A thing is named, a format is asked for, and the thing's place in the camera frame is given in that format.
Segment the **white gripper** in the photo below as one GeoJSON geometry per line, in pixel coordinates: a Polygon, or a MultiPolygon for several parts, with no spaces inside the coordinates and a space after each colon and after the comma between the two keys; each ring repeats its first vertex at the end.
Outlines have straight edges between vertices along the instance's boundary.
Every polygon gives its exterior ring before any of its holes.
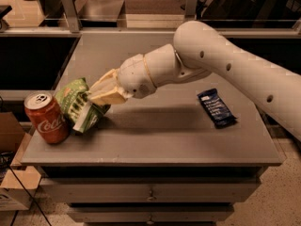
{"type": "Polygon", "coordinates": [[[119,69],[104,74],[89,91],[88,99],[95,105],[120,105],[132,97],[142,99],[149,96],[156,91],[156,87],[151,81],[144,56],[138,54],[126,59],[119,69]]]}

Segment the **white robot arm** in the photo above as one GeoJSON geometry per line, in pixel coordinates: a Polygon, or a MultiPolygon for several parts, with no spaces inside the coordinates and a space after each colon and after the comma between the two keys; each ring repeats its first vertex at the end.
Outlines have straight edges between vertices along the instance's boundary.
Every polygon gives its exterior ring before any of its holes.
{"type": "Polygon", "coordinates": [[[216,73],[240,90],[297,139],[301,139],[301,75],[255,56],[202,22],[181,24],[171,44],[126,59],[89,90],[96,105],[142,99],[167,84],[216,73]]]}

